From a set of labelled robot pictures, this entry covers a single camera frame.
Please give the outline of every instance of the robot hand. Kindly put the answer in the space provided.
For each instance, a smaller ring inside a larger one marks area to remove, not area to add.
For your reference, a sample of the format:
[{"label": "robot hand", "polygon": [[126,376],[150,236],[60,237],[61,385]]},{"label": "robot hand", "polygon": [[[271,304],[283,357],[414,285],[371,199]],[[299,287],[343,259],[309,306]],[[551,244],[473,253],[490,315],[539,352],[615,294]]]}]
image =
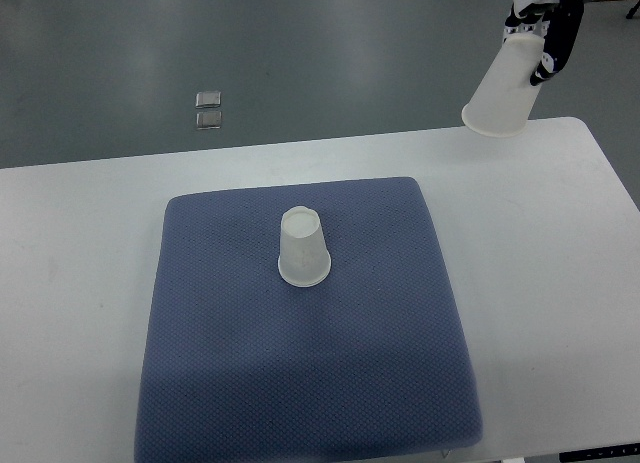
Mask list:
[{"label": "robot hand", "polygon": [[578,35],[584,2],[590,0],[513,0],[505,21],[503,43],[515,33],[532,33],[542,20],[544,50],[529,79],[537,86],[564,68]]}]

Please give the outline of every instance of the blue cushion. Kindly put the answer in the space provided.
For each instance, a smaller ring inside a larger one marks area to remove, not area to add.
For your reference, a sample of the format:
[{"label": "blue cushion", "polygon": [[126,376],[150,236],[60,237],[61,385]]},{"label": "blue cushion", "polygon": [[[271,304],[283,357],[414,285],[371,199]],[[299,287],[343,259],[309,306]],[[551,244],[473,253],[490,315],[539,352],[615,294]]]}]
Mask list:
[{"label": "blue cushion", "polygon": [[[331,273],[281,279],[280,218],[318,212]],[[167,206],[138,463],[453,449],[482,420],[435,230],[411,178],[216,191]]]}]

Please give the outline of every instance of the translucent cup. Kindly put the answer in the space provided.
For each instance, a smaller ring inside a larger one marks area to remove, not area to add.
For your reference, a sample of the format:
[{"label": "translucent cup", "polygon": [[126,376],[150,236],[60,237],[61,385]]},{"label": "translucent cup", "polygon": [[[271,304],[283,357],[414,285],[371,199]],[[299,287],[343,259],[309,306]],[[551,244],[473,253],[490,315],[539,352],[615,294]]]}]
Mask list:
[{"label": "translucent cup", "polygon": [[515,34],[504,42],[471,101],[462,109],[462,121],[476,133],[515,136],[524,130],[540,86],[531,86],[544,40]]},{"label": "translucent cup", "polygon": [[314,286],[331,269],[331,256],[315,211],[296,206],[282,215],[278,270],[287,283],[298,287]]}]

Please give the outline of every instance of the white cup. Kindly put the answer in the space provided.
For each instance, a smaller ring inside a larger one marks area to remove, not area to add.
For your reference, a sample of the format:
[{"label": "white cup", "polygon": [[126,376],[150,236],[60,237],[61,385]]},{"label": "white cup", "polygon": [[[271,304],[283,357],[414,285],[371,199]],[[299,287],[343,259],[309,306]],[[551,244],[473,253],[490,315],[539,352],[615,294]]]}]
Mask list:
[{"label": "white cup", "polygon": [[462,109],[462,121],[485,136],[515,136],[524,130],[540,86],[531,86],[544,40],[515,34],[504,42],[471,101]]},{"label": "white cup", "polygon": [[315,211],[296,206],[282,215],[278,270],[287,283],[298,287],[317,285],[331,269],[331,256]]}]

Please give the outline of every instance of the gray floor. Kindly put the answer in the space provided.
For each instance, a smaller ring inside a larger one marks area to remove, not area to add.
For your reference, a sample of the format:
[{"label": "gray floor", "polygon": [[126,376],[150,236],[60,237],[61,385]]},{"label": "gray floor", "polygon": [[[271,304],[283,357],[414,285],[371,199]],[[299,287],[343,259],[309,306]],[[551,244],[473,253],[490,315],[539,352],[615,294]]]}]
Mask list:
[{"label": "gray floor", "polygon": [[[0,0],[0,168],[459,126],[510,2]],[[638,205],[631,6],[587,7],[532,118],[585,121]],[[205,89],[223,128],[197,132]]]}]

